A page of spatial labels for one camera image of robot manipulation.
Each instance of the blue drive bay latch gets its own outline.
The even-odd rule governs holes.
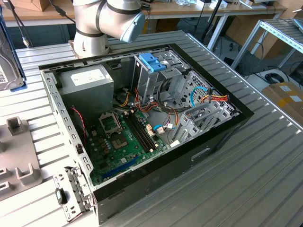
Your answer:
[[[156,57],[154,57],[151,53],[143,53],[139,55],[139,58],[143,61],[143,63],[152,71],[157,72],[161,70],[165,70],[166,66],[162,65]]]

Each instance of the motherboard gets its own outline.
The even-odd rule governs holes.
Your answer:
[[[167,150],[156,134],[148,134],[149,123],[141,111],[128,115],[107,112],[86,128],[85,149],[93,163],[90,174],[98,185]]]

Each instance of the white label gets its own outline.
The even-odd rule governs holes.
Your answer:
[[[4,84],[4,83],[8,83],[8,79],[5,76],[5,73],[2,69],[2,67],[0,66],[0,84]]]
[[[301,102],[302,100],[300,99],[299,96],[290,96],[295,102]]]
[[[168,61],[160,61],[162,65],[168,64]]]
[[[105,79],[105,76],[102,74],[101,70],[91,70],[87,72],[80,72],[77,74],[73,74],[71,76],[72,81],[76,86],[88,84],[91,82],[95,82],[98,80]]]
[[[291,89],[288,86],[280,86],[280,88],[284,91],[291,91]]]
[[[172,129],[172,124],[168,124],[167,127],[168,127],[169,129]]]

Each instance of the brown box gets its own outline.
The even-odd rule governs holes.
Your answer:
[[[43,11],[49,5],[49,0],[11,0],[15,7]]]
[[[176,31],[180,18],[159,19],[156,27],[157,32]]]
[[[303,125],[303,91],[292,82],[271,84],[262,93]]]

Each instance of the metal table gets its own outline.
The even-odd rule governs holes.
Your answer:
[[[176,43],[254,111],[224,147],[179,178],[114,216],[106,227],[294,226],[303,222],[303,135],[292,119],[182,31],[111,39],[114,51]],[[28,89],[0,93],[0,122],[19,115],[30,124],[44,182],[0,202],[1,226],[67,226],[52,175],[72,165],[37,65],[74,59],[69,45],[18,50]],[[95,227],[90,212],[69,224]]]
[[[262,43],[265,36],[268,34],[268,32],[270,32],[275,37],[279,38],[293,48],[285,57],[285,59],[280,63],[279,68],[281,68],[287,62],[287,60],[293,55],[296,50],[303,53],[303,33],[299,30],[299,28],[295,27],[291,19],[259,20],[249,35],[248,39],[246,40],[245,44],[243,45],[242,49],[240,50],[235,61],[233,62],[231,66],[232,69],[235,69],[240,63],[249,45],[261,28],[263,28],[265,32],[259,38],[258,43]],[[251,54],[254,54],[259,46],[259,44],[256,44],[252,49]]]

